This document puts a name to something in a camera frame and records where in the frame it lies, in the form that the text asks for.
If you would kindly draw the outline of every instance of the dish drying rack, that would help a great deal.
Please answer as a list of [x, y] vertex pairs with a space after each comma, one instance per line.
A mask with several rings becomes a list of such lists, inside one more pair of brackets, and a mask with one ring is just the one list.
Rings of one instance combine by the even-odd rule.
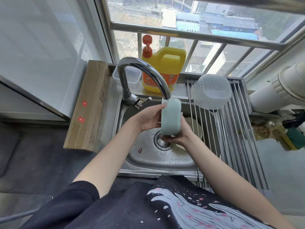
[[[211, 145], [214, 146], [216, 155], [255, 188], [268, 190], [248, 116], [251, 113], [251, 107], [244, 82], [242, 79], [231, 77], [227, 77], [227, 79], [231, 84], [232, 97], [219, 110], [202, 109], [199, 111], [201, 108], [194, 102], [191, 95], [191, 88], [195, 81], [188, 80], [186, 82], [191, 115], [195, 112], [196, 119], [195, 125], [192, 121], [192, 130], [194, 132], [194, 127], [196, 127], [197, 136], [199, 136], [198, 124], [200, 124], [203, 142], [208, 145], [209, 149], [211, 149]], [[212, 123], [216, 125], [216, 131], [213, 129]], [[209, 188], [208, 182], [198, 168], [197, 181], [199, 187]]]

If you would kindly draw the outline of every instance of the faucet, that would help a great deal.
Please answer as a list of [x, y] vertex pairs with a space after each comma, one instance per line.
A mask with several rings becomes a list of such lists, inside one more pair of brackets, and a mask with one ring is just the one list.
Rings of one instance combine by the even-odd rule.
[[117, 65], [117, 71], [119, 73], [119, 78], [122, 84], [123, 101], [126, 105], [133, 105], [135, 108], [140, 109], [144, 104], [152, 100], [151, 97], [147, 98], [146, 100], [142, 100], [130, 92], [124, 69], [126, 66], [133, 66], [142, 72], [145, 72], [157, 84], [163, 99], [168, 100], [170, 98], [170, 89], [168, 88], [168, 85], [163, 77], [156, 69], [141, 59], [135, 57], [124, 57], [119, 61]]

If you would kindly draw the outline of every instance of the dish soap bottle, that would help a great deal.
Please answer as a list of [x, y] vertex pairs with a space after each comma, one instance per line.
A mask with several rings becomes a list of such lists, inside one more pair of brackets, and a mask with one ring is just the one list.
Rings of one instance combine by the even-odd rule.
[[[146, 46], [142, 51], [142, 60], [153, 66], [164, 78], [170, 91], [175, 89], [177, 79], [184, 66], [186, 51], [183, 49], [163, 47], [156, 53], [150, 47], [153, 38], [150, 35], [143, 36], [143, 43]], [[143, 72], [142, 84], [144, 88], [151, 92], [160, 93], [157, 84]]]

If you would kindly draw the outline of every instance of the window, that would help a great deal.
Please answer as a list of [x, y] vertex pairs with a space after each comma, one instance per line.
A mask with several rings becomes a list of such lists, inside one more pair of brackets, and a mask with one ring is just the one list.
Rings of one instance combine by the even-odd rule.
[[[190, 32], [187, 33], [190, 35], [196, 32], [258, 42], [279, 42], [280, 37], [283, 38], [284, 34], [288, 35], [305, 20], [303, 15], [233, 5], [226, 8], [219, 3], [199, 1], [197, 7], [193, 9], [193, 6], [193, 0], [122, 0], [121, 2], [108, 0], [112, 22], [165, 28], [170, 32], [178, 30], [177, 22], [179, 21], [179, 24], [183, 26], [179, 30]], [[138, 56], [137, 33], [116, 30], [114, 34], [120, 58]], [[154, 50], [165, 45], [166, 37], [152, 36]], [[187, 52], [192, 43], [193, 39], [170, 39], [170, 46], [185, 49]], [[202, 73], [208, 59], [215, 54], [216, 48], [219, 48], [219, 43], [199, 41], [187, 67], [191, 66], [193, 72]], [[219, 73], [222, 70], [222, 74], [226, 74], [248, 49], [247, 46], [228, 44], [216, 60], [219, 64], [224, 62], [227, 67], [224, 69], [219, 65], [219, 68], [213, 67], [214, 71], [217, 70]], [[260, 53], [266, 53], [266, 51], [269, 50], [254, 49], [245, 58], [247, 62], [243, 61], [231, 74], [239, 75], [256, 60]], [[234, 60], [229, 61], [228, 58], [233, 57], [234, 54], [238, 54], [238, 59], [234, 57]]]

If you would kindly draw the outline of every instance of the drain strainer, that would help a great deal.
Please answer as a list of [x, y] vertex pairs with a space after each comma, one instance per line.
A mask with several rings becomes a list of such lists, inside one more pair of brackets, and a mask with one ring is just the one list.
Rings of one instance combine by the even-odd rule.
[[173, 144], [172, 143], [168, 143], [168, 142], [165, 142], [163, 141], [161, 138], [161, 132], [157, 132], [155, 137], [154, 137], [154, 143], [155, 143], [155, 146], [160, 149], [160, 150], [169, 150], [171, 147], [173, 147]]

